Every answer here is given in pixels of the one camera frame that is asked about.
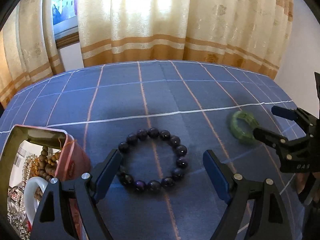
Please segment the right hand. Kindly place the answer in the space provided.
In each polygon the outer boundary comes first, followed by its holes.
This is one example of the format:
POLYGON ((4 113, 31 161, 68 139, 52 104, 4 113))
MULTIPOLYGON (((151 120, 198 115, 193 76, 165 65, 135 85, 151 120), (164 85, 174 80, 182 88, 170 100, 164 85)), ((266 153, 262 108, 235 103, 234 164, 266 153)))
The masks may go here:
POLYGON ((296 190, 304 205, 319 203, 319 172, 296 174, 296 190))

